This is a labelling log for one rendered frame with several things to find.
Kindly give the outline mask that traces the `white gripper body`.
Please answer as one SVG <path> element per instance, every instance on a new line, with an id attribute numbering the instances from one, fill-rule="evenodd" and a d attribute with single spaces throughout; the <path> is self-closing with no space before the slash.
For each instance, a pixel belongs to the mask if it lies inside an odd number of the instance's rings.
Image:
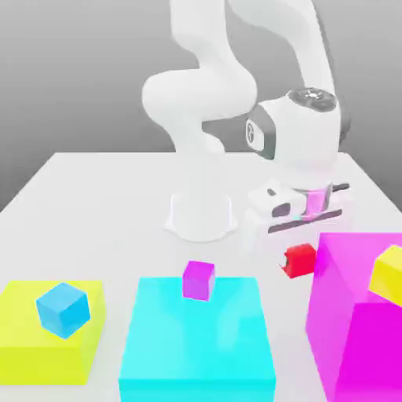
<path id="1" fill-rule="evenodd" d="M 248 253 L 284 253 L 289 247 L 309 243 L 317 248 L 323 232 L 349 232 L 353 205 L 333 206 L 311 220 L 263 217 L 247 208 L 243 223 L 243 249 Z"/>

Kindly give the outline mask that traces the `small red cube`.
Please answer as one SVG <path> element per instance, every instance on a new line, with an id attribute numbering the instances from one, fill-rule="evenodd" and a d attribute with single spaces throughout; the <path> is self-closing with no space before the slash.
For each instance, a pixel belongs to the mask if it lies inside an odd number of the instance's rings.
<path id="1" fill-rule="evenodd" d="M 285 262 L 280 268 L 291 279 L 314 272 L 316 249 L 310 243 L 289 247 L 284 253 Z"/>

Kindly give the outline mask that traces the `small yellow cube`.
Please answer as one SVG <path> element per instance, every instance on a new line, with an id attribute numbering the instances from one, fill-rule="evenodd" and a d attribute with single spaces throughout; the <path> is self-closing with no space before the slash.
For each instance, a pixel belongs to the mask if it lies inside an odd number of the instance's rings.
<path id="1" fill-rule="evenodd" d="M 402 307 L 402 247 L 392 245 L 375 259 L 369 290 Z"/>

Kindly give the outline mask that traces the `small purple cube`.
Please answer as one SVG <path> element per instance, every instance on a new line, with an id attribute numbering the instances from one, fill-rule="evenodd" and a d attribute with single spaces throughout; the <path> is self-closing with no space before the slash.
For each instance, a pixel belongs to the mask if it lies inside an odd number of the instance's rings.
<path id="1" fill-rule="evenodd" d="M 215 265 L 205 261 L 189 261 L 182 275 L 184 298 L 208 302 L 214 289 Z"/>

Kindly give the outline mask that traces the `small blue cube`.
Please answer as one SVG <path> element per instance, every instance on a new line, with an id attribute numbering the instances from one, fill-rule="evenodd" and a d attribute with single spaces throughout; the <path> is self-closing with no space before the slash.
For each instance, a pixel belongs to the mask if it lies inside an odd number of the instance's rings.
<path id="1" fill-rule="evenodd" d="M 87 293 L 68 283 L 59 283 L 36 301 L 40 323 L 59 338 L 68 339 L 90 318 Z"/>

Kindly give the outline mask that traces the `large magenta box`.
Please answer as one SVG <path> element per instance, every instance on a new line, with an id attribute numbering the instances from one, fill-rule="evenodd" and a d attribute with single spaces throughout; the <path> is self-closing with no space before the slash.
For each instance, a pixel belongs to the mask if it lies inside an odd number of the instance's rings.
<path id="1" fill-rule="evenodd" d="M 402 307 L 370 292 L 375 259 L 402 233 L 323 233 L 306 334 L 327 402 L 402 402 Z"/>

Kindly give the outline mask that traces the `large cyan box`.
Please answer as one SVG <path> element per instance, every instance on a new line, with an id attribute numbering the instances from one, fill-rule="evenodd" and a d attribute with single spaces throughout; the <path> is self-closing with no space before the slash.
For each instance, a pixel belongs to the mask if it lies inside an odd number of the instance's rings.
<path id="1" fill-rule="evenodd" d="M 119 373 L 121 402 L 274 402 L 258 282 L 220 277 L 209 301 L 179 277 L 142 277 Z"/>

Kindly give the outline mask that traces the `large yellow box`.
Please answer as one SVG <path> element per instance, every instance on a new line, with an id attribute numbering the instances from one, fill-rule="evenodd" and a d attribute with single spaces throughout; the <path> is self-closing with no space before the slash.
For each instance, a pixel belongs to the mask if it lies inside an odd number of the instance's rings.
<path id="1" fill-rule="evenodd" d="M 54 280 L 12 280 L 0 293 L 0 385 L 85 385 L 103 330 L 106 307 L 99 280 L 70 284 L 87 294 L 90 320 L 63 339 L 40 323 L 36 300 Z"/>

